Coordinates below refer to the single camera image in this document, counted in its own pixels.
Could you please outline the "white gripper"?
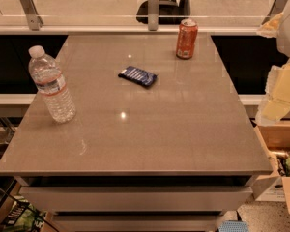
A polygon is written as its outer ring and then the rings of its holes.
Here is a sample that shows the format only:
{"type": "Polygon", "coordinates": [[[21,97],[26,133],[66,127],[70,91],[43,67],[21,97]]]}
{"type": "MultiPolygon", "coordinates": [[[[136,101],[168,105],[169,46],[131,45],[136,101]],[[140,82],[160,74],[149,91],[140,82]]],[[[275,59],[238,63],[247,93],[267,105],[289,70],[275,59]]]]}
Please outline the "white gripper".
{"type": "MultiPolygon", "coordinates": [[[[278,51],[290,58],[290,5],[262,24],[257,34],[265,38],[277,37],[278,51]]],[[[271,67],[265,92],[255,116],[258,126],[271,126],[290,112],[290,61],[282,67],[271,67]]]]}

